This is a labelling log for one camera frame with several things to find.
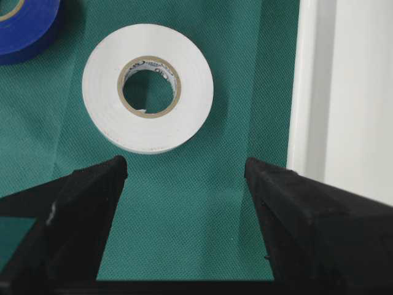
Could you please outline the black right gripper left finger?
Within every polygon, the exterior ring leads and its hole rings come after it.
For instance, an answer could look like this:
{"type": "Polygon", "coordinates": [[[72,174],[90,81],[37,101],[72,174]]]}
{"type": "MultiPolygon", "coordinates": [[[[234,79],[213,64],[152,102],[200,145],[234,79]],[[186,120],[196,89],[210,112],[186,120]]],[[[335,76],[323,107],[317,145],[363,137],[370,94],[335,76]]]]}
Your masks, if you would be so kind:
{"type": "Polygon", "coordinates": [[[1,198],[2,217],[34,219],[1,270],[1,294],[95,281],[126,178],[117,155],[1,198]]]}

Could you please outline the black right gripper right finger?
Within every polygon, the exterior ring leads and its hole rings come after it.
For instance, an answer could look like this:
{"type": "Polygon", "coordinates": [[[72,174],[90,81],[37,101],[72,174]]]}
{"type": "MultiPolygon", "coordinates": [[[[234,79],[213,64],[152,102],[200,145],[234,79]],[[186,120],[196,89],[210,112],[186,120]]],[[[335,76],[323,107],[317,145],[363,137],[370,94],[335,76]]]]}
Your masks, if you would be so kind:
{"type": "Polygon", "coordinates": [[[300,294],[391,294],[392,207],[250,157],[274,280],[300,294]]]}

